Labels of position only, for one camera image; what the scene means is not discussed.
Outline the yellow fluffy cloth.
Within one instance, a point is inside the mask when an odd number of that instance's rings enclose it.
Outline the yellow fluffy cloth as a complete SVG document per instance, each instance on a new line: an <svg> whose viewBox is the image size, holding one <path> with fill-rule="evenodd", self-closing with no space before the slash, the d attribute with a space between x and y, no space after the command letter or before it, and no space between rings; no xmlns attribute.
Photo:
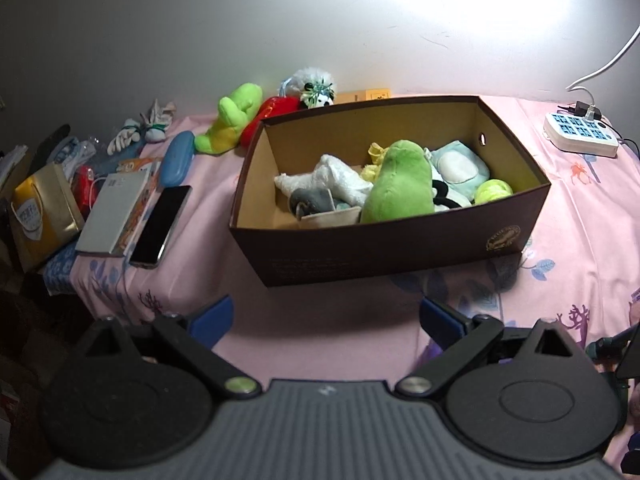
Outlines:
<svg viewBox="0 0 640 480"><path fill-rule="evenodd" d="M387 153L387 148L382 148L380 144L373 142L368 149L368 154L371 159L370 164L367 164L360 171L360 178L367 182L374 183L380 173L384 157Z"/></svg>

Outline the white fluffy plush toy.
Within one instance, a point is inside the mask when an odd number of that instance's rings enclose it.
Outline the white fluffy plush toy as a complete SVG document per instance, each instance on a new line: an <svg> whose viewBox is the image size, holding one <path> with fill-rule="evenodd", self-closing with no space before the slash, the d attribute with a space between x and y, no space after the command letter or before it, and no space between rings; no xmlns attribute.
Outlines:
<svg viewBox="0 0 640 480"><path fill-rule="evenodd" d="M295 98L301 110L330 106L336 99L334 79L321 68L301 68L281 82L278 96Z"/></svg>

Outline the black plug adapter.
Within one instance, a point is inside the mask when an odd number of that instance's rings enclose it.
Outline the black plug adapter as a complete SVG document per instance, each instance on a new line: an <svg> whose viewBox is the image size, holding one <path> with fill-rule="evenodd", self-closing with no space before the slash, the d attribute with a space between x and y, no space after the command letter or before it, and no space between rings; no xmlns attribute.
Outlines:
<svg viewBox="0 0 640 480"><path fill-rule="evenodd" d="M602 113L599 107L582 101L576 101L573 114L577 117L585 117L587 120L600 120Z"/></svg>

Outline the black phone stand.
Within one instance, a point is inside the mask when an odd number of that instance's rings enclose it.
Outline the black phone stand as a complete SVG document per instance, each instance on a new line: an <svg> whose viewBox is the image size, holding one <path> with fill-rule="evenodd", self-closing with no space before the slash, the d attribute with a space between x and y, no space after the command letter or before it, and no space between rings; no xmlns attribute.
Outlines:
<svg viewBox="0 0 640 480"><path fill-rule="evenodd" d="M639 324L636 323L615 336L602 337L586 347L587 356L596 364L612 365L601 375L620 402L616 432L627 423L629 412L629 382L639 378Z"/></svg>

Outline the light blue wipes pack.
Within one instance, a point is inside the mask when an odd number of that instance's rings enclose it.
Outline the light blue wipes pack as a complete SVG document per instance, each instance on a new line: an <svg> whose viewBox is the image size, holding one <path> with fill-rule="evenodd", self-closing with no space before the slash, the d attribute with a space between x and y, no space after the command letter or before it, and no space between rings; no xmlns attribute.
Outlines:
<svg viewBox="0 0 640 480"><path fill-rule="evenodd" d="M424 154L432 165L432 176L443 180L470 202L477 189L490 178L484 160L459 140L434 151L424 148Z"/></svg>

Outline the red plush toy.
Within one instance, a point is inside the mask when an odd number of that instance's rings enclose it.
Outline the red plush toy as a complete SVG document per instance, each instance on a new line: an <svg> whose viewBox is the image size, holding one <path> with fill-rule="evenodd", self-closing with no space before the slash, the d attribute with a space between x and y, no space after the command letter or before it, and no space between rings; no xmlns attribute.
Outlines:
<svg viewBox="0 0 640 480"><path fill-rule="evenodd" d="M299 98L296 96L273 96L266 99L259 107L257 115L244 128L240 136L242 148L248 148L254 135L258 131L258 126L265 119L291 114L299 110Z"/></svg>

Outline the white power strip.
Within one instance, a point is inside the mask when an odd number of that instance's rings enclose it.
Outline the white power strip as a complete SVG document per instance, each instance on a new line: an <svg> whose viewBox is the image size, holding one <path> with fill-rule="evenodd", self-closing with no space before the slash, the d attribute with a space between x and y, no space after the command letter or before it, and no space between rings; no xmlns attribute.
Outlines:
<svg viewBox="0 0 640 480"><path fill-rule="evenodd" d="M547 114L544 132L556 148L567 153L615 158L620 146L615 132L603 122L573 115Z"/></svg>

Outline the neon green knotted scarf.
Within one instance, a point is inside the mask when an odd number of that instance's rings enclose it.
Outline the neon green knotted scarf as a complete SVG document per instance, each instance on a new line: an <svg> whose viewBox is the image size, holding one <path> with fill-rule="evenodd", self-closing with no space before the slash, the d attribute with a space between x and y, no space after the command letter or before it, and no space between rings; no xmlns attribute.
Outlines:
<svg viewBox="0 0 640 480"><path fill-rule="evenodd" d="M513 190L506 183L506 181L500 179L489 179L483 182L475 191L474 204L481 205L495 200L502 200L513 195Z"/></svg>

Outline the green spotted plush toy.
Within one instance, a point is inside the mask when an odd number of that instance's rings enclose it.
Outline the green spotted plush toy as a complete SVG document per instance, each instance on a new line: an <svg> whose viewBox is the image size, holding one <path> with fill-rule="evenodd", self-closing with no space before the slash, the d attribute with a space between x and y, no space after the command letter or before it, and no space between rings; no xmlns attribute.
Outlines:
<svg viewBox="0 0 640 480"><path fill-rule="evenodd" d="M409 140L396 141L388 149L362 206L360 222L392 221L434 211L432 168L423 148Z"/></svg>

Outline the orange illustrated booklet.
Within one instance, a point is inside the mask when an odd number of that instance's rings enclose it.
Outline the orange illustrated booklet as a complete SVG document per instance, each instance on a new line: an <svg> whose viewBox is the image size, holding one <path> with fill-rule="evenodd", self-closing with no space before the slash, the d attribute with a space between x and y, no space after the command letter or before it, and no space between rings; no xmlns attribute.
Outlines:
<svg viewBox="0 0 640 480"><path fill-rule="evenodd" d="M137 231L146 206L148 206L149 200L157 188L162 160L161 157L130 158L123 160L116 167L116 171L119 174L129 174L137 171L142 171L146 174L145 185L134 203L134 208L132 208L115 245L114 253L116 256L122 256L134 238L134 233Z"/></svg>

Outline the blue glasses case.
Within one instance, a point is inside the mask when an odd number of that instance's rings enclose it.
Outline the blue glasses case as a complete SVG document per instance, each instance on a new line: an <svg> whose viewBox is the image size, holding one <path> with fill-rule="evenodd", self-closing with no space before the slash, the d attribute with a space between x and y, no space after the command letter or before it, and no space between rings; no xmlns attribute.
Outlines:
<svg viewBox="0 0 640 480"><path fill-rule="evenodd" d="M195 136L186 130L174 136L160 165L160 186L174 188L182 185L188 174L194 157Z"/></svg>

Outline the red small pouch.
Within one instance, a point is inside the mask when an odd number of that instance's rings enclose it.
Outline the red small pouch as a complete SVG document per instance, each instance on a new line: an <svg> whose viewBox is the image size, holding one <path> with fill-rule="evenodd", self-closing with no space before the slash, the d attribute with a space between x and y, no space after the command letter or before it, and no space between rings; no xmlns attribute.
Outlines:
<svg viewBox="0 0 640 480"><path fill-rule="evenodd" d="M72 179L72 192L76 205L82 215L87 219L98 194L99 177L92 167L82 165L78 167Z"/></svg>

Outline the grey small plush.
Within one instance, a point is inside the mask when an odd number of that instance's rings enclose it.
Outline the grey small plush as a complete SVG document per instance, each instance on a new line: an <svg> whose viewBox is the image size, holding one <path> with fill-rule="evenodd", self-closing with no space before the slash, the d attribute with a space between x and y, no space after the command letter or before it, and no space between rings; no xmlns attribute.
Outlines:
<svg viewBox="0 0 640 480"><path fill-rule="evenodd" d="M288 198L288 209L297 219L335 210L334 199L327 188L296 188Z"/></svg>

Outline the black smartphone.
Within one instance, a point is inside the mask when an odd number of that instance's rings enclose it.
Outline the black smartphone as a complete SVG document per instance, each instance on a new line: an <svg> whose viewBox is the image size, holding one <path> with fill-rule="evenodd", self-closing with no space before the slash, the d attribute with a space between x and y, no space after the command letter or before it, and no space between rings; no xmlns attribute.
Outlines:
<svg viewBox="0 0 640 480"><path fill-rule="evenodd" d="M132 266L153 269L160 263L171 232L191 190L190 185L163 189L129 258L129 263Z"/></svg>

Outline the white notebook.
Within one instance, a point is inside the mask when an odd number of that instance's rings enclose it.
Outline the white notebook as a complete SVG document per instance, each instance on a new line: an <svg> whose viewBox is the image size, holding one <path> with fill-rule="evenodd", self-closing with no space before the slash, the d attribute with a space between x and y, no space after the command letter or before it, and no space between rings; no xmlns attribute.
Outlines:
<svg viewBox="0 0 640 480"><path fill-rule="evenodd" d="M148 181L148 170L109 174L91 207L76 250L87 255L122 256L127 247L127 223Z"/></svg>

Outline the white fluffy towel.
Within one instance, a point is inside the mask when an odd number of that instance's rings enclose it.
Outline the white fluffy towel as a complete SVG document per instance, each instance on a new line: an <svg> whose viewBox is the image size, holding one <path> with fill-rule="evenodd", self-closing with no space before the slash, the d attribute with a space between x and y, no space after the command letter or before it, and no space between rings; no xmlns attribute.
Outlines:
<svg viewBox="0 0 640 480"><path fill-rule="evenodd" d="M373 188L373 184L363 180L355 169L330 154L322 155L308 174L279 174L273 182L286 197L291 197L299 188L326 188L334 198L358 207L364 204Z"/></svg>

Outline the gold gift bag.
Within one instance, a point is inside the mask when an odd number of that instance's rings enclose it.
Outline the gold gift bag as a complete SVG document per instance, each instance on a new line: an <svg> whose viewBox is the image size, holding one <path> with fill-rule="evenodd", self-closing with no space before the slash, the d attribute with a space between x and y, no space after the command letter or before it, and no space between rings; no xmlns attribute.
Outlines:
<svg viewBox="0 0 640 480"><path fill-rule="evenodd" d="M85 220L62 166L52 162L26 178L10 199L12 233L22 270L37 270L78 237Z"/></svg>

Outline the dark brown cardboard box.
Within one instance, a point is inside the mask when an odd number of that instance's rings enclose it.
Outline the dark brown cardboard box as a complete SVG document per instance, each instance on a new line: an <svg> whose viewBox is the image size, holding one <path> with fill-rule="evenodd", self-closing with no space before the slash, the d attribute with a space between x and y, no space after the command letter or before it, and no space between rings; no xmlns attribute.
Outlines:
<svg viewBox="0 0 640 480"><path fill-rule="evenodd" d="M512 194L437 211L426 148L460 140ZM304 228L274 180L304 174L323 155L356 165L386 146L382 181L350 226ZM338 104L265 120L248 149L230 231L267 286L370 278L519 252L549 180L512 131L477 96L415 96Z"/></svg>

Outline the yellow flat box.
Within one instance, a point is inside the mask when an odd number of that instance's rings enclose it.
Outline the yellow flat box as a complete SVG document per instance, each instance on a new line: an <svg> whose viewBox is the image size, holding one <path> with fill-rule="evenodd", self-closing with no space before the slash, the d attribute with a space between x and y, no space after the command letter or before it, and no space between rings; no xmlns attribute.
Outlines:
<svg viewBox="0 0 640 480"><path fill-rule="evenodd" d="M366 89L366 90L352 90L337 93L334 103L335 104L347 104L364 101L386 100L390 99L392 94L390 89Z"/></svg>

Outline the pink deer print bedsheet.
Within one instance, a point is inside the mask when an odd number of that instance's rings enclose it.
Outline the pink deer print bedsheet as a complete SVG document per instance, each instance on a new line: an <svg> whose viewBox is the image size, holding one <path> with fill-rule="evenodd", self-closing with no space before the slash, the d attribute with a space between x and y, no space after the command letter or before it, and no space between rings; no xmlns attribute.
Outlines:
<svg viewBox="0 0 640 480"><path fill-rule="evenodd" d="M230 296L221 355L258 379L266 396L223 408L203 437L131 479L614 479L621 438L604 457L557 470L518 468L450 434L434 408L387 389L434 348L418 324L429 292L510 326L553 318L580 344L627 326L639 305L639 165L563 154L542 135L548 105L493 98L490 106L541 164L551 188L524 249L483 263L390 278L269 288L227 229L242 158L201 157L178 240L156 271L116 271L82 258L72 280L95 314L116 295L147 315L149 287L170 312Z"/></svg>

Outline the green yellow plush toy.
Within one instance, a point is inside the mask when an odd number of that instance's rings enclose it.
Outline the green yellow plush toy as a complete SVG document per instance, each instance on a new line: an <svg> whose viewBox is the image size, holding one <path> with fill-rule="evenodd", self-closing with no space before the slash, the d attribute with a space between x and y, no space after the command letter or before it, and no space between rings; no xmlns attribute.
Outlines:
<svg viewBox="0 0 640 480"><path fill-rule="evenodd" d="M221 155L234 150L245 127L256 117L262 105L258 84L241 84L218 101L218 115L206 133L194 138L198 154Z"/></svg>

